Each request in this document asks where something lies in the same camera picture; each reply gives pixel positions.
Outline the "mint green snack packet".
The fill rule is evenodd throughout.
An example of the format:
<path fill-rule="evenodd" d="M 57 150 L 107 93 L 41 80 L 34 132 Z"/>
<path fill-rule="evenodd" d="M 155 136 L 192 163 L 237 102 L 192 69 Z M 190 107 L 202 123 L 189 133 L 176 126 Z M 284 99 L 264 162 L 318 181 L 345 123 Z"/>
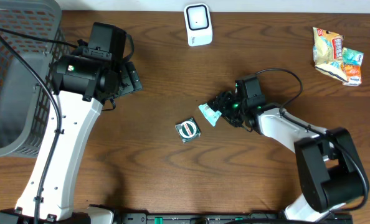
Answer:
<path fill-rule="evenodd" d="M 221 117 L 222 113 L 217 110 L 214 111 L 207 103 L 198 106 L 199 110 L 207 121 L 213 126 L 216 126 L 218 119 Z"/>

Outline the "round dark green packet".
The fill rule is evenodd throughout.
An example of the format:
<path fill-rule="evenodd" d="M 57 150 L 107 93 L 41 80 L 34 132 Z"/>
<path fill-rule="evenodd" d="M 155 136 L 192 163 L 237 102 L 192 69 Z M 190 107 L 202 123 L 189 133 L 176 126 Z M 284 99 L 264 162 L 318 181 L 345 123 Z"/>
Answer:
<path fill-rule="evenodd" d="M 194 118 L 189 118 L 176 124 L 175 129 L 184 144 L 201 136 L 201 130 Z"/>

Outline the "yellow snack bag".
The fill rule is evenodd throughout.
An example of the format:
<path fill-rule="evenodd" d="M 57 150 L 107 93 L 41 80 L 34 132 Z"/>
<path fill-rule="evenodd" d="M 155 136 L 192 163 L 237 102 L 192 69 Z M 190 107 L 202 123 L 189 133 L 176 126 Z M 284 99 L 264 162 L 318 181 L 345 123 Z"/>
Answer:
<path fill-rule="evenodd" d="M 344 36 L 335 32 L 313 28 L 313 61 L 315 68 L 331 78 L 347 82 L 343 72 L 343 40 Z"/>

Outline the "small orange juice carton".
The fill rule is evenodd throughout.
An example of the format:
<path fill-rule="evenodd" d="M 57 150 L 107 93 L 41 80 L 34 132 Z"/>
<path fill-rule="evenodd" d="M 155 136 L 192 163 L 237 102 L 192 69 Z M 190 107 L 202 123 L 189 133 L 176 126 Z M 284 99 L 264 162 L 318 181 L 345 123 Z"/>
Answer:
<path fill-rule="evenodd" d="M 344 64 L 343 72 L 347 78 L 347 82 L 344 82 L 343 85 L 359 86 L 362 83 L 361 67 L 359 65 Z"/>

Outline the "small teal white packet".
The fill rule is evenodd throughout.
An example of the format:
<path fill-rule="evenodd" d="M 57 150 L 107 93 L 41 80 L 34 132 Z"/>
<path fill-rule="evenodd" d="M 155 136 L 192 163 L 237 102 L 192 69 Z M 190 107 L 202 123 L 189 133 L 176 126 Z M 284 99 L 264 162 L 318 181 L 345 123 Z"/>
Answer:
<path fill-rule="evenodd" d="M 344 64 L 357 66 L 362 65 L 364 58 L 364 54 L 362 52 L 344 47 L 342 54 Z"/>

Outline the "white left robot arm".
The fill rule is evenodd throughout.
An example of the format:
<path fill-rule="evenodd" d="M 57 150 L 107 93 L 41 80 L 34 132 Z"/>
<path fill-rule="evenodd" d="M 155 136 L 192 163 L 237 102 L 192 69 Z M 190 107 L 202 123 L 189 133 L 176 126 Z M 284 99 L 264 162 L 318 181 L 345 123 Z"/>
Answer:
<path fill-rule="evenodd" d="M 0 211 L 0 223 L 118 223 L 103 205 L 74 209 L 74 192 L 85 145 L 105 100 L 142 89 L 133 62 L 114 65 L 74 55 L 53 66 L 54 101 L 34 170 L 14 208 Z"/>

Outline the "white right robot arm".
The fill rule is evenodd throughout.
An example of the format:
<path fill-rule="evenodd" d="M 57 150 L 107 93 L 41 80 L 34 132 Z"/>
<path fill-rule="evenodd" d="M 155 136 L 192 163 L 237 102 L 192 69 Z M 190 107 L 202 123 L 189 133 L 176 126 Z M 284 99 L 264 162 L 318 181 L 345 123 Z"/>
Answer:
<path fill-rule="evenodd" d="M 226 91 L 207 105 L 233 127 L 272 138 L 295 154 L 302 194 L 284 209 L 287 220 L 320 222 L 366 204 L 369 181 L 348 130 L 311 125 L 263 95 Z"/>

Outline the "white barcode scanner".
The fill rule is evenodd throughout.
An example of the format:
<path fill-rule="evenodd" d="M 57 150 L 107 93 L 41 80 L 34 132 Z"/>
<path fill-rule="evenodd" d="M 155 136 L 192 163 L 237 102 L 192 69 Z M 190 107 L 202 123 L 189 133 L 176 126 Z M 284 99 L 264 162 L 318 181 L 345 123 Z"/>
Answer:
<path fill-rule="evenodd" d="M 209 45 L 213 40 L 210 10 L 207 4 L 187 5 L 184 10 L 187 43 L 190 47 Z"/>

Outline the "grey plastic mesh basket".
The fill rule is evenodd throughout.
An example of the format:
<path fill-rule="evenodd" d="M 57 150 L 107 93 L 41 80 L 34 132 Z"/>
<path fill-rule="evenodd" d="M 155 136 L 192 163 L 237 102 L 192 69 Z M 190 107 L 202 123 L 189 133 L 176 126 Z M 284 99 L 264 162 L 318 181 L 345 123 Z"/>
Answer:
<path fill-rule="evenodd" d="M 51 86 L 52 64 L 70 49 L 46 43 L 64 40 L 62 10 L 54 0 L 0 0 L 3 39 Z M 0 42 L 0 157 L 37 157 L 49 115 L 49 99 L 37 80 Z"/>

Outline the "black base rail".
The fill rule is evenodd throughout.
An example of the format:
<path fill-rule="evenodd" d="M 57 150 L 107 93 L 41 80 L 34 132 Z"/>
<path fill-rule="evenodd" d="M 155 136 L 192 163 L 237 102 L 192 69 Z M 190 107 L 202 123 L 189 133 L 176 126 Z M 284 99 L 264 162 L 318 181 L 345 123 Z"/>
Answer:
<path fill-rule="evenodd" d="M 119 224 L 226 224 L 226 223 L 313 223 L 287 220 L 276 213 L 245 214 L 147 214 L 122 213 Z"/>

